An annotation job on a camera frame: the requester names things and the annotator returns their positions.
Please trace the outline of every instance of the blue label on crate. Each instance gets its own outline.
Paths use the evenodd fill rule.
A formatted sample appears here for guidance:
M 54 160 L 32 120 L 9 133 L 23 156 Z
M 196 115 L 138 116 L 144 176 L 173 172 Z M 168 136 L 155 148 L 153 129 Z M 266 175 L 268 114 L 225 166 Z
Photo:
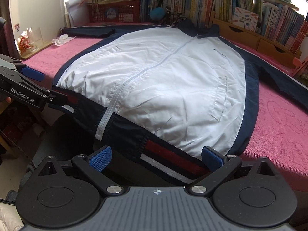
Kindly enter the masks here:
M 115 8 L 109 8 L 105 11 L 105 18 L 107 19 L 115 19 L 118 16 L 118 10 Z

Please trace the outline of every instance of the white and navy jacket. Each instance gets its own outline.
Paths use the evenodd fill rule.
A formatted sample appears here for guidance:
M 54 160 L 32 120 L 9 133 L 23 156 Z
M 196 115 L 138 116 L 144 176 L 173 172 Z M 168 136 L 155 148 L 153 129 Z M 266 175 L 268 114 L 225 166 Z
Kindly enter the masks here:
M 104 145 L 174 184 L 206 173 L 202 149 L 241 154 L 258 115 L 259 76 L 307 108 L 307 89 L 218 35 L 153 25 L 63 29 L 106 37 L 59 70 L 62 111 Z

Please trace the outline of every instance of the red stripe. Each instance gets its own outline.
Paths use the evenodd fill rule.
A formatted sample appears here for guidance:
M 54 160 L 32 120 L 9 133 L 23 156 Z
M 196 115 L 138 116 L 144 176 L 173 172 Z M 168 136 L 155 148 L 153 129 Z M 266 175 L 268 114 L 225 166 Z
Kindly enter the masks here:
M 178 156 L 177 154 L 173 153 L 172 151 L 152 142 L 148 141 L 145 145 L 145 149 L 159 155 L 160 157 L 172 162 L 173 164 L 195 174 L 195 175 L 204 175 L 208 171 L 206 171 L 203 167 L 196 165 L 193 162 L 186 160 L 185 158 Z
M 77 98 L 77 97 L 75 97 L 75 96 L 73 96 L 73 95 L 70 95 L 70 94 L 67 94 L 67 93 L 65 93 L 65 92 L 63 92 L 63 91 L 58 91 L 58 90 L 55 90 L 55 91 L 67 95 L 67 100 L 68 100 L 70 103 L 72 103 L 72 104 L 77 104 L 77 103 L 78 103 L 78 98 Z

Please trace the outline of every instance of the blue round object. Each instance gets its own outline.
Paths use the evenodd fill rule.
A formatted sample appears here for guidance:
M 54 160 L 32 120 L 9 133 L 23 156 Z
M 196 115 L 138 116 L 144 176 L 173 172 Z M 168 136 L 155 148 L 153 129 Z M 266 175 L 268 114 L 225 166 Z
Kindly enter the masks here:
M 153 21 L 160 21 L 161 19 L 164 18 L 164 16 L 165 16 L 165 11 L 161 7 L 155 8 L 152 11 L 150 11 L 150 18 Z

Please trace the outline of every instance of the pink blanket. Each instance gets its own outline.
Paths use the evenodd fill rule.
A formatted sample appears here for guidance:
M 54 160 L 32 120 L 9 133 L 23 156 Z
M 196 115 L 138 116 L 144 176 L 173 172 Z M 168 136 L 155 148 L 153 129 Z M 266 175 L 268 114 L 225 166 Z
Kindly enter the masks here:
M 41 86 L 51 87 L 59 68 L 70 58 L 100 41 L 75 38 L 67 44 L 50 46 L 24 61 L 28 66 L 45 73 Z M 242 46 L 276 67 L 275 60 Z M 260 105 L 257 124 L 242 158 L 256 159 L 268 156 L 280 169 L 294 190 L 308 192 L 308 115 L 284 99 L 267 85 L 260 83 Z

